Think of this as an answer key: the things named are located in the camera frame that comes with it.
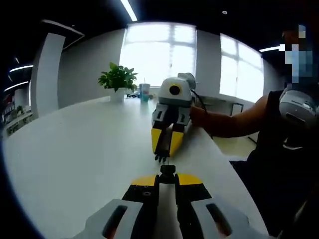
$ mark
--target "floor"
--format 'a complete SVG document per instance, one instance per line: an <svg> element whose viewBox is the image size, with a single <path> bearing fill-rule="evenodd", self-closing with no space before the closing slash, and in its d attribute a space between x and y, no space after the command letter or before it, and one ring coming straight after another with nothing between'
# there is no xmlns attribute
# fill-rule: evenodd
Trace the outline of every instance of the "floor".
<svg viewBox="0 0 319 239"><path fill-rule="evenodd" d="M256 148L256 144L248 137L214 137L213 140L224 154L231 156L248 157L250 152Z"/></svg>

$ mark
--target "ceiling light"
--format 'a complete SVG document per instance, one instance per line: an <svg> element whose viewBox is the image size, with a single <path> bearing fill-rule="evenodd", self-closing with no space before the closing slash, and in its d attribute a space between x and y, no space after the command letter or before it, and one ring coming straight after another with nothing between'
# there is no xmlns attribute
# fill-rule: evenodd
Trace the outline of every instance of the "ceiling light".
<svg viewBox="0 0 319 239"><path fill-rule="evenodd" d="M14 86L10 86L9 88L6 88L3 92L5 92L5 91L7 91L7 90L10 90L10 89L12 89L12 88L14 88L14 87L17 87L17 86L26 84L26 83L29 83L29 81L22 82L22 83L19 83L19 84L14 85Z"/></svg>
<svg viewBox="0 0 319 239"><path fill-rule="evenodd" d="M14 68L14 69L10 70L9 73L12 72L12 71L17 71L17 70L21 70L21 69L24 69L24 68L30 68L30 67L33 67L33 65L21 66L21 67L18 67L18 68Z"/></svg>
<svg viewBox="0 0 319 239"><path fill-rule="evenodd" d="M279 46L269 47L269 48L261 49L259 51L264 52L264 51L273 51L273 50L279 50Z"/></svg>
<svg viewBox="0 0 319 239"><path fill-rule="evenodd" d="M121 0L123 6L125 7L126 11L128 12L128 14L130 15L130 18L132 21L137 21L138 19L136 18L133 9L129 3L128 0Z"/></svg>

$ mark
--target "person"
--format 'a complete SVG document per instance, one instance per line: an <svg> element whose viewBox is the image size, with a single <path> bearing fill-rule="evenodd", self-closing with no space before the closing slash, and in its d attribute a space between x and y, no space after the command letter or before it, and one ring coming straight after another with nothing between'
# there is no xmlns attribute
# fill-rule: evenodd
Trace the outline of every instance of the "person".
<svg viewBox="0 0 319 239"><path fill-rule="evenodd" d="M286 32L285 41L294 44L296 34ZM300 130L290 125L279 110L282 93L270 92L250 109L234 116L206 113L198 107L190 111L192 124L212 136L230 138L259 132L256 149L247 161L231 164L274 237L292 222L319 175L318 126Z"/></svg>

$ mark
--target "window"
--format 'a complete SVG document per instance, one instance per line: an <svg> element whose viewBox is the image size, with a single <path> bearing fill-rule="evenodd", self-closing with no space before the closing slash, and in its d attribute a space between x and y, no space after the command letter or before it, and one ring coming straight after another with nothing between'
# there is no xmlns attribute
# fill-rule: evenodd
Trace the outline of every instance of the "window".
<svg viewBox="0 0 319 239"><path fill-rule="evenodd" d="M195 75L195 26L146 22L130 24L121 50L120 65L134 68L136 84L161 86L179 72Z"/></svg>
<svg viewBox="0 0 319 239"><path fill-rule="evenodd" d="M264 66L259 52L223 34L219 93L256 102L264 91Z"/></svg>

